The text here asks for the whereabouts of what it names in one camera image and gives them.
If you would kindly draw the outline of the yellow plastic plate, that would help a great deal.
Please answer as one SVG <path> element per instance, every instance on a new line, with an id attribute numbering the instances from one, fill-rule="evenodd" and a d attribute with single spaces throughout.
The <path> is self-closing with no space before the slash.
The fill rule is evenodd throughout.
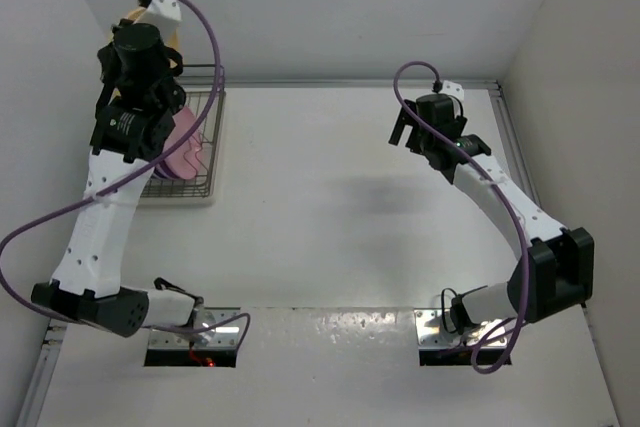
<path id="1" fill-rule="evenodd" d="M 183 72 L 183 56 L 179 48 L 178 27 L 164 41 L 159 30 L 149 24 L 135 23 L 142 8 L 121 18 L 111 27 L 113 85 L 120 97 L 135 103 L 149 104 L 149 85 L 156 77 Z"/>

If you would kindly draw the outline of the pink plastic plate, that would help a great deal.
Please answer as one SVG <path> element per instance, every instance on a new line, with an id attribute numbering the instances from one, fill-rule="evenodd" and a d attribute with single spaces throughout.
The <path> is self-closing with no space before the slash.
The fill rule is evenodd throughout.
<path id="1" fill-rule="evenodd" d="M 174 128 L 167 138 L 164 150 L 173 146 L 194 125 L 195 114 L 189 107 L 183 107 L 173 116 Z M 202 152 L 202 136 L 196 130 L 190 138 L 181 144 L 171 155 L 161 161 L 156 167 L 156 175 L 159 178 L 171 180 L 192 180 L 200 166 L 200 154 Z"/>

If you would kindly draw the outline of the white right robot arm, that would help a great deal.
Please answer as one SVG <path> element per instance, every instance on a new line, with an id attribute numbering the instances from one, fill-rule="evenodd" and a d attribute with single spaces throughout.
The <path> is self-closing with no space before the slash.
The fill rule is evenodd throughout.
<path id="1" fill-rule="evenodd" d="M 440 93 L 406 100 L 389 139 L 396 145 L 407 133 L 407 148 L 471 199 L 516 257 L 508 281 L 454 296 L 448 316 L 454 332 L 462 335 L 485 321 L 518 316 L 536 323 L 585 303 L 593 295 L 593 237 L 540 209 L 480 137 L 464 134 L 467 119 L 455 110 L 457 103 Z"/>

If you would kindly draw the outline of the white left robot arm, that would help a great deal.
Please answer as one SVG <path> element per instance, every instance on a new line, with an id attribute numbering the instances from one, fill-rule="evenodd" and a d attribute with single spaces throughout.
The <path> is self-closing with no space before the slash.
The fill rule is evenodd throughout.
<path id="1" fill-rule="evenodd" d="M 73 321 L 130 337 L 141 328 L 192 323 L 197 297 L 157 282 L 127 288 L 121 264 L 141 194 L 185 104 L 176 78 L 181 56 L 159 29 L 129 23 L 98 53 L 103 91 L 96 104 L 89 172 L 71 238 L 51 279 L 31 300 Z"/>

